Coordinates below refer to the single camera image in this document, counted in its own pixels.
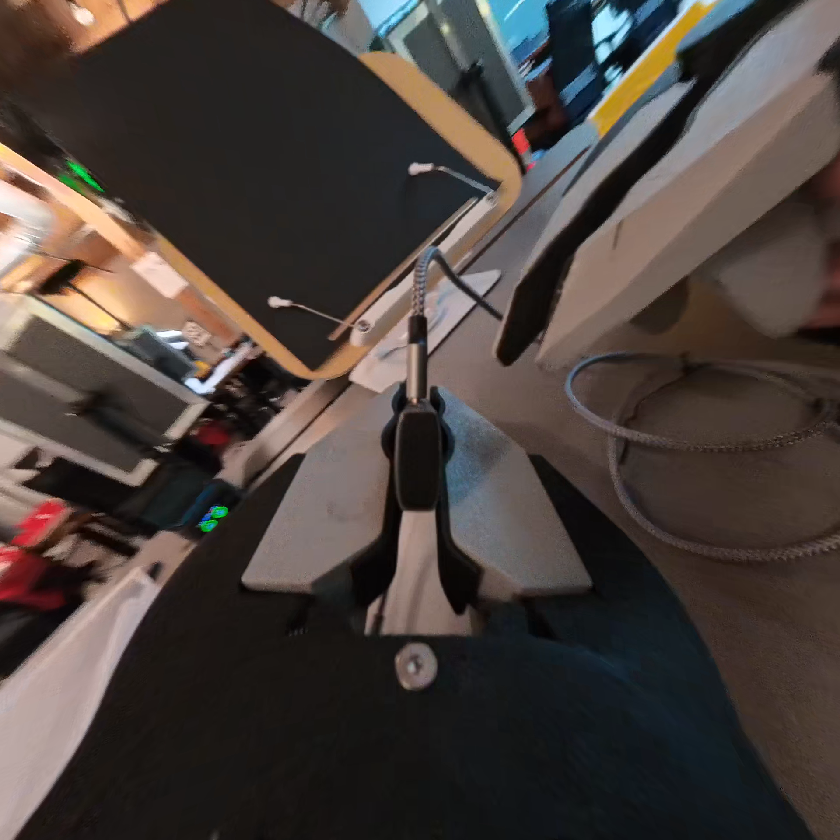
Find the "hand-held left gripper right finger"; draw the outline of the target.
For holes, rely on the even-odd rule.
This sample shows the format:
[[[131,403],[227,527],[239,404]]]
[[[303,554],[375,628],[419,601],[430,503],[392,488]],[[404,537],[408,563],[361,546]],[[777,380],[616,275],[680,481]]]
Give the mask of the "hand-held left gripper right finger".
[[[445,388],[436,508],[438,577],[454,611],[582,595],[592,578],[529,455]]]

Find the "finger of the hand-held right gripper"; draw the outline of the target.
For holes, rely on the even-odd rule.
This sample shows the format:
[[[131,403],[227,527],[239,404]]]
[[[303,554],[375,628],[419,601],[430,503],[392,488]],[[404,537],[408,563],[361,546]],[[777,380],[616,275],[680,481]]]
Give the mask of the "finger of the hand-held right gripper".
[[[805,326],[828,241],[812,179],[838,157],[839,3],[719,2],[573,178],[494,354],[559,367],[691,278],[773,338]]]

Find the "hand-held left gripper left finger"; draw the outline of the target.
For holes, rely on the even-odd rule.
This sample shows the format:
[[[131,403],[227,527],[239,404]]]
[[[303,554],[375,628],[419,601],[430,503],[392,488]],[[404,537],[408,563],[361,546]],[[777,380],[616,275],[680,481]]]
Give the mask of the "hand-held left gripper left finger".
[[[396,569],[401,521],[383,434],[403,388],[392,385],[311,446],[241,583],[366,607]]]

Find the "silver device with black end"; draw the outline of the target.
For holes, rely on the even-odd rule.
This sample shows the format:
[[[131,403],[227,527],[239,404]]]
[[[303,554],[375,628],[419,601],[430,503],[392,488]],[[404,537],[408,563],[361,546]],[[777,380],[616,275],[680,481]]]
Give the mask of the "silver device with black end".
[[[392,455],[395,498],[401,512],[396,566],[381,607],[386,635],[431,636],[447,632],[452,608],[439,576],[437,504],[442,437],[427,400],[395,394]]]

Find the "clear plastic bin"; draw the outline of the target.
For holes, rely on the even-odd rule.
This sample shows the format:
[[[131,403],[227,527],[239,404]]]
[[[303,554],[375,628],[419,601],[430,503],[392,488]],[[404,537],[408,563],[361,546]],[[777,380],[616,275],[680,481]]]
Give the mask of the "clear plastic bin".
[[[15,838],[87,734],[161,587],[126,573],[70,616],[1,688],[1,838]]]

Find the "person's right hand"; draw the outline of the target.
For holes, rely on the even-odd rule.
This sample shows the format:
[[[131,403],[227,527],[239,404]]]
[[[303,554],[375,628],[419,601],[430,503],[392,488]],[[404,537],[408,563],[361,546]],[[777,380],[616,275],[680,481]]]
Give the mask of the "person's right hand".
[[[812,179],[815,199],[828,241],[822,296],[806,330],[838,329],[839,326],[839,158]]]

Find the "black charger with green display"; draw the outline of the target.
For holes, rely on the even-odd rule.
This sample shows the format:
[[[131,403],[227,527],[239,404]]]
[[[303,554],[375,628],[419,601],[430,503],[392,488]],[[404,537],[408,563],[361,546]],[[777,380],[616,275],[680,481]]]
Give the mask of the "black charger with green display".
[[[145,536],[173,532],[202,539],[221,526],[244,499],[225,479],[183,469],[162,475],[127,503],[125,516]]]

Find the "grey flight case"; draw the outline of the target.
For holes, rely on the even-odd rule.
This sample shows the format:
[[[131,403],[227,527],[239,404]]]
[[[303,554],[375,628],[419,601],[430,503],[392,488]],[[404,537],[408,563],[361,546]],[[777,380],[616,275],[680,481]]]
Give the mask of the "grey flight case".
[[[3,438],[139,487],[206,409],[190,388],[65,313],[2,294]]]

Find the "red fabric item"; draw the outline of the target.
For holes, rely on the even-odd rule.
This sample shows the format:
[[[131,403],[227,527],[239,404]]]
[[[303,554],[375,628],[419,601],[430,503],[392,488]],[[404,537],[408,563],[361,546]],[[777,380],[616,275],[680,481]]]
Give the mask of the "red fabric item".
[[[66,537],[72,516],[64,501],[49,498],[2,529],[2,608],[53,613],[79,603],[91,565],[70,565],[49,555]]]

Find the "black board with wooden edge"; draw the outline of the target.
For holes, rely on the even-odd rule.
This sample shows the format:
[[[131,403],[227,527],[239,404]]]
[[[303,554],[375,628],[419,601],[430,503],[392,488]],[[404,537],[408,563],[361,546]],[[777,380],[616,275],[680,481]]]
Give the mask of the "black board with wooden edge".
[[[354,56],[272,2],[164,3],[3,94],[151,226],[191,287],[310,380],[364,352],[350,329],[267,298],[359,320],[490,196],[408,165],[496,188],[474,244],[522,187],[510,151],[413,64]]]

